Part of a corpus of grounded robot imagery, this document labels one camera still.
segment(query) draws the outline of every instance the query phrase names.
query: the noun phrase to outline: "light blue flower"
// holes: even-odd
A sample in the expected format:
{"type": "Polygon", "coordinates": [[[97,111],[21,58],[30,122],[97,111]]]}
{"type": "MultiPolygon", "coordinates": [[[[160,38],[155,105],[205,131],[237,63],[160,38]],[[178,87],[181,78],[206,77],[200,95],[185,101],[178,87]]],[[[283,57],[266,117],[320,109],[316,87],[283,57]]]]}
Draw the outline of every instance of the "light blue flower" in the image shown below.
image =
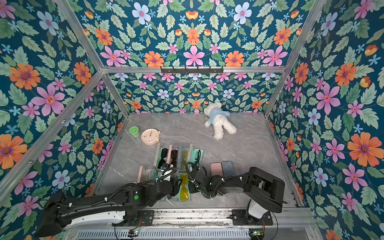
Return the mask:
{"type": "Polygon", "coordinates": [[[13,113],[13,115],[16,116],[17,114],[20,114],[20,110],[21,108],[17,108],[16,106],[13,106],[13,109],[10,109],[9,112],[13,113]]]}
{"type": "Polygon", "coordinates": [[[5,131],[5,133],[11,133],[13,135],[15,132],[18,132],[17,125],[14,125],[13,127],[11,125],[7,125],[8,130],[5,131]]]}
{"type": "Polygon", "coordinates": [[[371,62],[369,65],[371,66],[372,64],[377,64],[377,61],[380,59],[381,57],[377,57],[377,54],[373,55],[373,58],[368,60],[368,62],[371,62]]]}
{"type": "Polygon", "coordinates": [[[1,44],[1,45],[3,46],[3,52],[7,52],[8,54],[13,52],[10,45],[6,45],[6,46],[4,44],[1,44]]]}
{"type": "Polygon", "coordinates": [[[205,21],[205,18],[204,18],[205,16],[203,15],[203,16],[199,16],[199,22],[201,22],[201,23],[203,23],[204,21],[205,21]]]}
{"type": "Polygon", "coordinates": [[[357,124],[356,126],[353,126],[353,128],[355,129],[354,132],[360,133],[362,131],[362,127],[360,127],[360,124],[357,124]]]}

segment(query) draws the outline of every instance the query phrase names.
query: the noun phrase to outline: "floral wallpaper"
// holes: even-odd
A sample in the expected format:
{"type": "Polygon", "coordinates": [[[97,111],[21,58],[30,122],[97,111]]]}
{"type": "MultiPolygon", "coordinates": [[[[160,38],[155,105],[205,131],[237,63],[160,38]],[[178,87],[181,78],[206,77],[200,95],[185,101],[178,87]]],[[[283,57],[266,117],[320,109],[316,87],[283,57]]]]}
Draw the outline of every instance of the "floral wallpaper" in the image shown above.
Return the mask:
{"type": "Polygon", "coordinates": [[[0,180],[94,73],[47,1],[0,1],[0,180]]]}
{"type": "Polygon", "coordinates": [[[323,9],[269,115],[327,240],[384,238],[383,1],[323,9]]]}
{"type": "Polygon", "coordinates": [[[313,2],[85,0],[72,7],[106,66],[280,66],[313,2]]]}
{"type": "MultiPolygon", "coordinates": [[[[1,205],[0,239],[33,239],[51,194],[62,191],[71,197],[89,196],[123,120],[100,81],[1,205]]],[[[3,141],[16,138],[11,134],[0,137],[3,141]]],[[[62,237],[60,233],[43,239],[62,237]]]]}

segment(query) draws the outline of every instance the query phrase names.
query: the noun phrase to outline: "pink flower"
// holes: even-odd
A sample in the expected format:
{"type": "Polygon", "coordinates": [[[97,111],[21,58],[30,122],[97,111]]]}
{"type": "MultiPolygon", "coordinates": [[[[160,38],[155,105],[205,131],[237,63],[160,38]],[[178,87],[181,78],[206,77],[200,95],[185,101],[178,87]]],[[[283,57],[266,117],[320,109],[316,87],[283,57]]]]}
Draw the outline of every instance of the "pink flower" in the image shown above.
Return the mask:
{"type": "Polygon", "coordinates": [[[22,108],[25,110],[25,112],[23,112],[23,115],[29,115],[31,119],[34,119],[35,115],[40,115],[40,113],[37,111],[39,109],[39,106],[33,106],[32,103],[28,103],[28,106],[24,105],[22,106],[22,108]]]}
{"type": "Polygon", "coordinates": [[[48,151],[53,148],[53,144],[48,144],[48,147],[45,149],[45,151],[39,156],[39,162],[43,162],[45,157],[52,157],[52,152],[48,151]]]}
{"type": "Polygon", "coordinates": [[[247,78],[247,73],[235,73],[235,79],[238,79],[239,81],[243,80],[243,78],[247,78]]]}
{"type": "Polygon", "coordinates": [[[327,151],[327,156],[332,156],[334,162],[337,162],[338,157],[345,159],[344,153],[340,152],[344,149],[344,144],[337,145],[337,140],[334,138],[332,139],[332,144],[327,142],[325,145],[330,149],[327,151]]]}
{"type": "Polygon", "coordinates": [[[212,81],[208,83],[207,86],[208,86],[208,89],[210,90],[217,88],[216,83],[213,83],[212,81]]]}
{"type": "Polygon", "coordinates": [[[184,57],[189,58],[187,62],[185,63],[187,66],[190,66],[193,64],[195,67],[197,65],[203,65],[203,61],[200,59],[204,57],[205,53],[203,52],[197,52],[197,47],[195,45],[192,45],[191,47],[191,53],[183,53],[184,57]]]}
{"type": "Polygon", "coordinates": [[[178,83],[175,83],[175,89],[177,90],[180,90],[180,89],[184,89],[184,84],[182,84],[180,81],[178,81],[178,83]]]}
{"type": "Polygon", "coordinates": [[[316,140],[313,139],[313,143],[311,143],[312,152],[316,152],[316,154],[319,154],[319,151],[321,151],[320,147],[320,141],[316,142],[316,140]]]}
{"type": "Polygon", "coordinates": [[[34,171],[28,173],[25,177],[23,177],[15,188],[15,194],[19,195],[23,191],[24,186],[29,188],[33,187],[33,181],[29,179],[36,177],[36,175],[37,172],[34,171]]]}
{"type": "Polygon", "coordinates": [[[245,89],[248,89],[248,88],[251,88],[251,87],[252,87],[251,80],[249,80],[248,82],[244,82],[244,88],[245,89]]]}
{"type": "Polygon", "coordinates": [[[268,55],[268,50],[262,49],[262,51],[258,52],[257,55],[258,55],[257,58],[264,59],[264,57],[266,57],[268,55]]]}
{"type": "Polygon", "coordinates": [[[300,115],[299,110],[300,109],[297,108],[297,106],[295,106],[295,108],[293,109],[292,115],[297,118],[300,115]]]}
{"type": "Polygon", "coordinates": [[[168,50],[169,50],[169,53],[174,53],[176,54],[176,52],[179,50],[178,48],[176,48],[176,44],[173,45],[173,44],[169,44],[169,47],[168,47],[168,50]]]}
{"type": "Polygon", "coordinates": [[[319,91],[320,89],[322,90],[324,88],[324,84],[326,84],[324,78],[320,78],[317,79],[317,83],[314,86],[317,87],[317,91],[319,91]]]}
{"type": "Polygon", "coordinates": [[[348,211],[352,211],[352,209],[355,211],[358,210],[358,208],[356,207],[356,204],[358,203],[358,201],[352,198],[352,195],[350,192],[348,192],[347,195],[342,193],[341,196],[344,198],[344,200],[342,200],[341,203],[343,203],[344,205],[347,205],[348,211]]]}
{"type": "Polygon", "coordinates": [[[144,74],[144,79],[148,79],[150,82],[152,82],[152,79],[156,79],[154,73],[146,73],[144,74]]]}
{"type": "Polygon", "coordinates": [[[230,73],[222,73],[220,75],[216,76],[216,79],[220,79],[220,82],[222,83],[224,80],[228,80],[230,73]]]}
{"type": "Polygon", "coordinates": [[[175,76],[172,76],[172,73],[160,73],[160,76],[163,76],[161,80],[163,81],[167,80],[167,82],[169,83],[171,79],[175,79],[175,76]]]}
{"type": "Polygon", "coordinates": [[[131,59],[131,53],[127,52],[127,50],[120,50],[120,57],[124,57],[125,60],[131,59]]]}
{"type": "Polygon", "coordinates": [[[53,85],[55,85],[55,89],[60,91],[64,91],[64,88],[67,86],[63,83],[63,79],[55,78],[55,81],[52,82],[53,85]]]}
{"type": "Polygon", "coordinates": [[[211,3],[215,2],[215,4],[218,6],[220,4],[220,0],[210,0],[211,3]]]}
{"type": "Polygon", "coordinates": [[[316,93],[317,99],[321,100],[317,104],[317,109],[322,109],[324,107],[324,112],[328,115],[331,112],[331,105],[337,107],[340,105],[340,101],[338,98],[333,98],[339,93],[340,87],[336,86],[329,91],[329,84],[326,83],[324,85],[324,93],[316,93]]]}
{"type": "Polygon", "coordinates": [[[87,111],[86,115],[87,115],[89,118],[95,116],[95,114],[94,114],[94,111],[95,111],[95,110],[92,109],[92,107],[87,107],[85,110],[87,111]]]}
{"type": "Polygon", "coordinates": [[[301,87],[295,87],[295,92],[292,93],[292,95],[294,96],[293,101],[300,102],[300,98],[303,96],[303,93],[301,93],[301,87]]]}
{"type": "Polygon", "coordinates": [[[61,151],[61,154],[64,155],[65,152],[70,152],[70,147],[72,146],[72,144],[69,144],[68,142],[61,142],[60,143],[60,146],[59,147],[59,151],[61,151]]]}
{"type": "Polygon", "coordinates": [[[359,169],[355,172],[355,166],[352,163],[349,164],[348,168],[349,171],[346,168],[343,169],[343,173],[348,176],[344,180],[346,184],[351,184],[353,182],[352,185],[356,191],[360,189],[359,184],[363,187],[368,186],[367,182],[364,179],[360,178],[364,176],[364,170],[359,169]]]}
{"type": "Polygon", "coordinates": [[[281,52],[283,50],[283,45],[280,45],[277,49],[276,52],[269,49],[268,50],[268,56],[270,58],[265,58],[263,60],[263,63],[269,63],[268,66],[274,66],[275,63],[277,66],[280,66],[283,64],[283,61],[281,58],[284,58],[288,53],[287,52],[281,52]]]}
{"type": "Polygon", "coordinates": [[[218,53],[219,49],[220,49],[220,47],[217,45],[217,43],[215,43],[215,45],[211,44],[211,48],[209,50],[212,52],[212,54],[214,54],[214,53],[218,53]]]}
{"type": "Polygon", "coordinates": [[[11,13],[15,10],[11,5],[7,5],[7,0],[0,0],[0,17],[6,18],[8,15],[8,17],[15,19],[15,16],[11,13]]]}
{"type": "Polygon", "coordinates": [[[352,114],[353,118],[356,117],[356,114],[362,114],[361,108],[364,106],[364,104],[360,103],[358,105],[358,101],[355,100],[352,104],[348,104],[349,110],[347,111],[348,114],[352,114]]]}
{"type": "Polygon", "coordinates": [[[93,96],[94,96],[95,94],[93,93],[93,92],[90,92],[89,93],[89,95],[88,95],[88,97],[85,99],[85,102],[87,103],[88,101],[91,101],[91,102],[93,102],[93,96]]]}
{"type": "Polygon", "coordinates": [[[48,93],[41,87],[37,87],[36,89],[37,92],[42,96],[42,98],[34,97],[32,98],[31,103],[37,106],[44,105],[41,109],[41,113],[43,114],[43,116],[48,116],[51,113],[51,108],[54,113],[61,113],[61,111],[64,109],[64,105],[58,101],[64,99],[64,93],[55,94],[55,86],[51,83],[47,87],[48,93]]]}
{"type": "Polygon", "coordinates": [[[291,78],[288,78],[287,80],[285,80],[285,90],[288,90],[288,92],[291,90],[291,88],[293,87],[293,77],[291,78]]]}
{"type": "Polygon", "coordinates": [[[287,157],[288,149],[284,149],[284,145],[282,144],[280,145],[280,150],[281,150],[281,153],[283,154],[284,160],[288,162],[288,157],[287,157]]]}
{"type": "Polygon", "coordinates": [[[100,80],[100,81],[97,83],[97,85],[96,85],[96,90],[97,90],[97,92],[100,92],[100,90],[103,90],[103,89],[104,89],[103,84],[104,84],[103,80],[100,80]]]}
{"type": "Polygon", "coordinates": [[[25,199],[25,202],[19,203],[17,205],[18,208],[20,208],[19,217],[25,213],[26,216],[31,215],[32,209],[35,209],[38,207],[38,204],[35,203],[39,197],[34,197],[32,199],[31,195],[27,196],[25,199]]]}
{"type": "Polygon", "coordinates": [[[148,87],[147,83],[146,82],[142,82],[142,81],[140,81],[139,86],[140,86],[140,88],[142,88],[144,90],[147,89],[147,87],[148,87]]]}
{"type": "Polygon", "coordinates": [[[361,6],[355,8],[354,12],[357,13],[355,16],[355,20],[359,17],[365,18],[367,12],[371,10],[375,6],[375,3],[372,0],[361,0],[361,6]]]}
{"type": "Polygon", "coordinates": [[[120,50],[114,50],[112,53],[112,50],[107,46],[104,47],[104,50],[106,51],[106,53],[102,52],[100,53],[100,55],[108,59],[108,66],[112,66],[113,64],[115,64],[116,67],[120,67],[120,63],[127,63],[124,59],[119,58],[121,56],[120,50]]]}

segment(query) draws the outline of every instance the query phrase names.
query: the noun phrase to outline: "aluminum frame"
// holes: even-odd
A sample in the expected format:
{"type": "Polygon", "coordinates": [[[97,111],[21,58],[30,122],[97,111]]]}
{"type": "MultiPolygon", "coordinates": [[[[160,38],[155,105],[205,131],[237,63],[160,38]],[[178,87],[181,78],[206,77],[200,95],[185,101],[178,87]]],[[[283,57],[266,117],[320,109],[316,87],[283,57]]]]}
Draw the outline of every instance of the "aluminum frame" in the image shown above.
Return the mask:
{"type": "Polygon", "coordinates": [[[304,22],[303,30],[301,31],[301,34],[297,39],[297,42],[294,46],[294,49],[292,50],[291,54],[289,55],[289,58],[287,60],[287,65],[286,65],[286,71],[280,77],[280,79],[279,79],[279,81],[275,87],[275,91],[273,92],[271,99],[269,100],[268,107],[264,112],[266,118],[269,116],[269,113],[271,112],[272,107],[276,103],[281,91],[283,90],[284,82],[289,77],[290,73],[292,72],[293,66],[295,65],[296,60],[299,57],[299,54],[301,53],[301,50],[303,49],[304,44],[307,41],[308,36],[311,33],[312,28],[313,28],[316,20],[319,18],[320,14],[322,12],[322,8],[324,7],[324,5],[326,3],[327,3],[327,0],[315,0],[314,1],[312,8],[308,14],[308,17],[304,22]]]}

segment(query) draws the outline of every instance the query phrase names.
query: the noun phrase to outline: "marble floor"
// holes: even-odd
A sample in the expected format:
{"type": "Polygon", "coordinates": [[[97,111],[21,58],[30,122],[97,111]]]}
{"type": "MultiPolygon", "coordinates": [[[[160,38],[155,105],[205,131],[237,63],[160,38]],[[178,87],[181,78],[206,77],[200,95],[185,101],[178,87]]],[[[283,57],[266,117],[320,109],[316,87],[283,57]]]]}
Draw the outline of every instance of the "marble floor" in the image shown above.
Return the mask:
{"type": "MultiPolygon", "coordinates": [[[[135,182],[140,165],[152,168],[156,145],[146,146],[140,137],[133,138],[128,129],[138,126],[140,131],[156,128],[161,132],[161,146],[169,144],[204,149],[202,165],[210,172],[213,162],[232,161],[236,174],[248,172],[250,167],[259,167],[284,181],[283,172],[273,148],[262,114],[232,113],[229,120],[237,127],[237,133],[228,134],[224,130],[221,140],[213,138],[214,129],[205,127],[204,114],[131,114],[124,130],[117,152],[106,169],[101,187],[96,194],[107,194],[123,184],[135,182]]],[[[285,187],[284,207],[295,207],[292,192],[285,187]]],[[[191,195],[190,201],[177,201],[174,197],[157,202],[153,208],[237,208],[246,207],[249,197],[245,194],[225,194],[214,200],[204,198],[201,193],[191,195]]]]}

